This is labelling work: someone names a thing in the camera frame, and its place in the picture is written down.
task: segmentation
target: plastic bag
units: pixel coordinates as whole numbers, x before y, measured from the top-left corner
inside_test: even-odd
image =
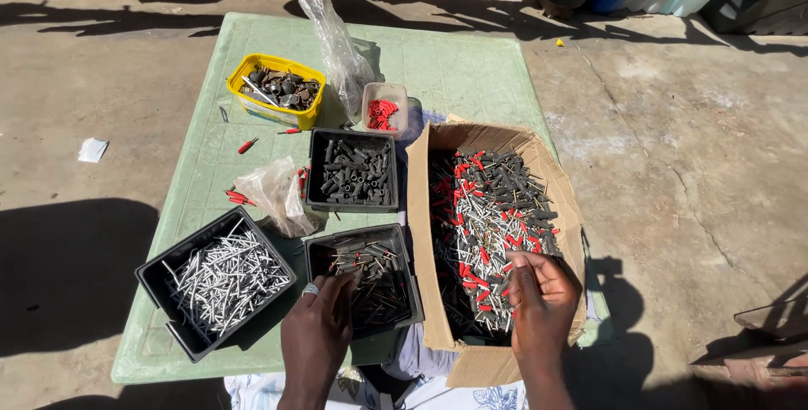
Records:
[[[337,89],[339,100],[349,120],[361,113],[364,86],[375,80],[370,64],[354,48],[345,23],[331,5],[331,0],[298,0],[311,19],[320,38],[322,60],[329,82]]]
[[[315,216],[303,210],[300,201],[298,170],[291,156],[267,167],[239,176],[233,181],[236,191],[244,194],[261,211],[269,215],[269,226],[284,238],[314,233],[320,226]]]

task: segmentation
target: table top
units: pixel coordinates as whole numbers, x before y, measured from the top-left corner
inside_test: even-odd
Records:
[[[525,126],[555,155],[516,40],[364,25],[348,25],[348,30],[355,40],[366,41],[363,45],[371,49],[366,55],[387,82],[407,87],[410,104],[420,103],[424,110],[455,113],[473,121]],[[250,53],[282,56],[326,73],[319,41],[308,20],[249,13],[225,16],[149,258],[232,208],[221,189],[232,186],[236,177],[285,156],[292,156],[298,167],[308,165],[309,133],[276,135],[288,126],[247,115],[227,90],[226,78]],[[227,110],[229,123],[221,118],[219,106]],[[340,111],[334,92],[324,92],[318,126],[336,127]],[[236,153],[256,136],[260,140],[247,153]],[[253,207],[247,210],[254,219],[264,217]],[[398,221],[395,213],[339,216],[341,221],[331,213],[325,228],[314,236]],[[294,255],[302,241],[271,240],[300,277],[296,287],[279,299],[286,297],[289,307],[306,285],[304,256]],[[285,311],[274,308],[235,333],[228,347],[192,364],[165,328],[166,314],[138,288],[112,379],[116,383],[152,383],[281,371],[279,322]],[[345,364],[389,362],[397,335],[390,332],[351,343]]]

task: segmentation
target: yellow object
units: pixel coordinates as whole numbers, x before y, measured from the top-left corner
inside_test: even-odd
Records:
[[[317,95],[314,96],[311,107],[303,112],[298,112],[258,102],[250,96],[239,92],[238,89],[244,85],[242,75],[249,76],[250,72],[255,70],[256,65],[267,66],[270,70],[292,71],[293,74],[303,77],[306,81],[311,79],[317,80],[320,83],[320,90],[317,92]],[[322,92],[325,87],[326,76],[321,72],[304,66],[303,64],[296,63],[295,61],[281,58],[280,56],[263,55],[261,53],[252,53],[244,56],[242,64],[239,64],[238,68],[227,78],[227,89],[238,97],[238,101],[242,103],[247,113],[275,120],[285,125],[294,126],[303,131],[314,127],[314,122],[317,121],[317,116],[322,109]]]

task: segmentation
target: ring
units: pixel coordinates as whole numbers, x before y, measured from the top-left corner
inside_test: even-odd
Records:
[[[320,289],[317,288],[317,285],[309,282],[306,285],[305,289],[303,289],[303,291],[300,292],[300,296],[302,297],[303,295],[305,295],[307,293],[314,293],[314,296],[317,296],[318,294],[320,294]]]

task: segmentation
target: black plastic bin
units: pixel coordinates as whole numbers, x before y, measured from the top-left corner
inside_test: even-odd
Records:
[[[409,260],[407,246],[404,242],[404,235],[399,224],[385,224],[383,226],[366,227],[343,231],[338,234],[321,236],[306,240],[306,271],[308,281],[311,282],[320,275],[329,275],[329,266],[334,260],[330,255],[334,254],[337,248],[349,248],[351,244],[362,242],[378,241],[380,245],[388,248],[399,255],[399,266],[402,273],[402,281],[407,292],[407,302],[409,303],[409,318],[399,322],[391,322],[375,325],[373,327],[363,327],[354,320],[353,338],[361,339],[369,335],[384,333],[390,330],[408,327],[417,322],[423,322],[423,305],[421,295],[418,291],[418,282],[411,270],[412,262]]]
[[[288,274],[289,282],[279,292],[275,293],[261,304],[261,306],[256,307],[244,320],[234,325],[232,328],[227,329],[227,331],[213,343],[208,344],[202,335],[197,333],[193,327],[188,324],[183,324],[183,313],[177,308],[176,301],[171,297],[172,290],[166,284],[166,280],[170,279],[171,275],[168,269],[160,262],[166,262],[172,269],[179,268],[183,263],[189,260],[192,250],[204,248],[214,241],[214,237],[227,235],[241,219],[243,219],[242,225],[246,225],[248,229],[252,230],[258,240],[277,258],[283,270]],[[214,351],[227,340],[228,337],[236,333],[239,328],[255,317],[258,312],[266,309],[267,306],[278,299],[281,293],[287,291],[298,280],[297,275],[295,275],[284,257],[278,253],[278,250],[267,239],[267,236],[258,228],[247,211],[241,206],[237,206],[227,213],[222,214],[215,221],[198,229],[196,233],[188,236],[185,240],[178,242],[172,248],[161,253],[154,259],[149,260],[146,264],[141,265],[135,270],[135,276],[137,280],[141,282],[141,285],[143,285],[146,293],[157,308],[162,308],[166,312],[170,320],[166,323],[168,331],[175,337],[177,342],[179,342],[179,345],[183,348],[188,358],[191,359],[191,362],[194,363]]]
[[[345,202],[329,202],[328,195],[323,192],[322,185],[326,183],[325,172],[326,152],[329,140],[335,142],[343,140],[349,146],[361,149],[370,149],[382,152],[389,149],[389,166],[387,182],[390,190],[390,203],[382,205],[364,205]],[[396,163],[396,148],[393,138],[380,133],[364,133],[342,129],[314,128],[311,130],[311,142],[308,146],[308,158],[311,170],[308,173],[308,188],[306,188],[306,204],[318,211],[338,211],[351,213],[395,213],[399,210],[399,172]]]

